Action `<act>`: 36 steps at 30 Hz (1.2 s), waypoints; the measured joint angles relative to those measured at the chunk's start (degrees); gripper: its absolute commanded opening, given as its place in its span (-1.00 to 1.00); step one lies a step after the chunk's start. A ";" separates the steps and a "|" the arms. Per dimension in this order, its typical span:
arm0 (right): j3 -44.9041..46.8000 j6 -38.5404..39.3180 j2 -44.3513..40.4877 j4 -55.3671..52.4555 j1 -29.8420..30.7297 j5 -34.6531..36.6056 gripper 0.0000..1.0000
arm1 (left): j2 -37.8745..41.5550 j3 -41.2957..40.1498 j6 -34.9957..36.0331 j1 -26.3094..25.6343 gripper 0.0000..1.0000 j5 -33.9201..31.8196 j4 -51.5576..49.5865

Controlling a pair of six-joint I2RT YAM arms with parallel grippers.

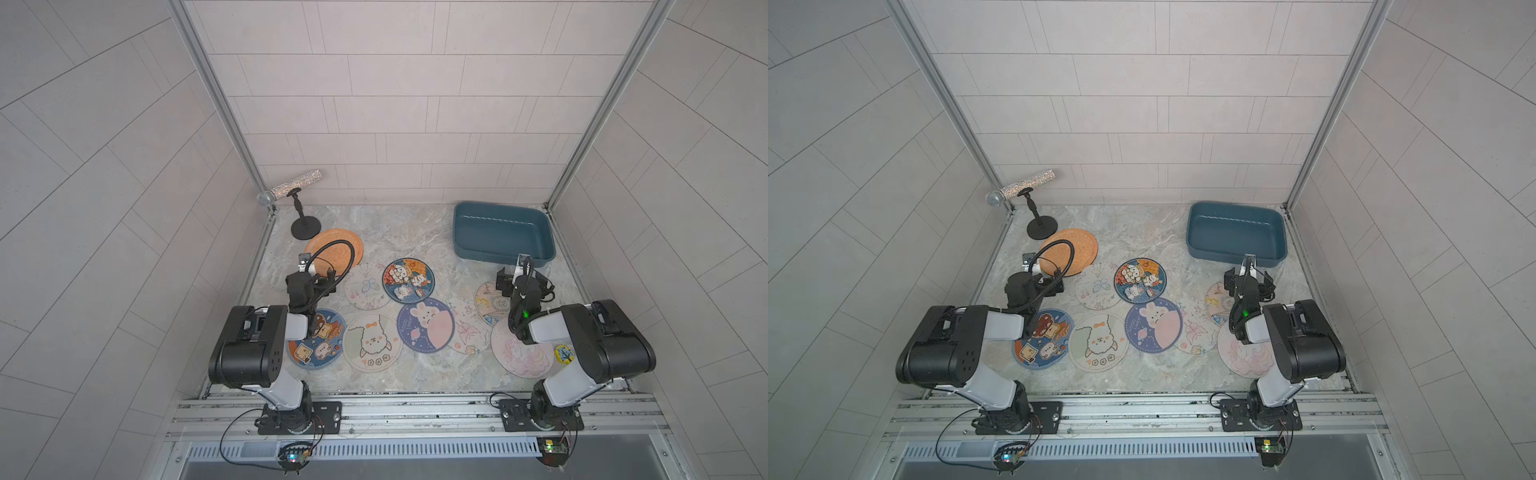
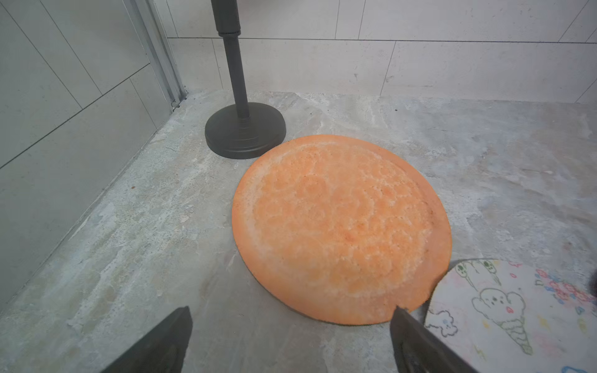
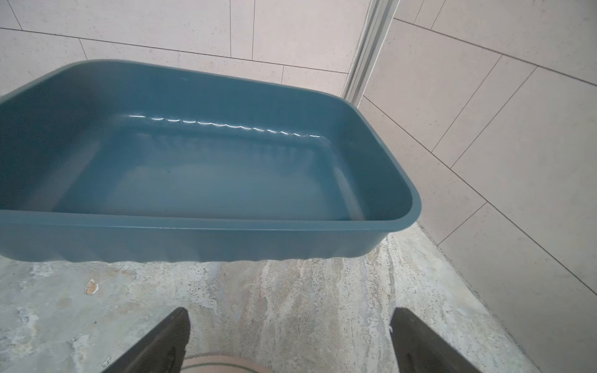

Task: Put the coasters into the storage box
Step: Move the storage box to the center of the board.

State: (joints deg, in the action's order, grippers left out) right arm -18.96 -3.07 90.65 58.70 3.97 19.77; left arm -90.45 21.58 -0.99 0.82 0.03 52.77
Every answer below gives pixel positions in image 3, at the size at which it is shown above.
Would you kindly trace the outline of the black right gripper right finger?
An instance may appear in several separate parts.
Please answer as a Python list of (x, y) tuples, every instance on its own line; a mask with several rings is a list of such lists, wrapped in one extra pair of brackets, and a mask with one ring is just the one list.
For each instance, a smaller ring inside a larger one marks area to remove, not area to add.
[(390, 335), (401, 373), (480, 373), (410, 309), (394, 310)]

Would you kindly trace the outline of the pink unicorn round coaster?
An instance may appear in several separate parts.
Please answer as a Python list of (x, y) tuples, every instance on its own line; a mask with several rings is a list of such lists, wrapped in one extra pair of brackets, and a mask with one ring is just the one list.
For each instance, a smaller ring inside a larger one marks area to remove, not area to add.
[(237, 373), (262, 373), (271, 372), (269, 368), (253, 361), (239, 357), (225, 355), (205, 355), (186, 358), (183, 361), (182, 373), (190, 372), (237, 372)]

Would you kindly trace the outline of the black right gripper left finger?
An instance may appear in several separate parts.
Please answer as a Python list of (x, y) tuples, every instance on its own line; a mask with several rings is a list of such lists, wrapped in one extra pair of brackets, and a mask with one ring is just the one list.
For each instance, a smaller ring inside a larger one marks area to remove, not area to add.
[(104, 372), (180, 372), (190, 335), (188, 311), (179, 307)]

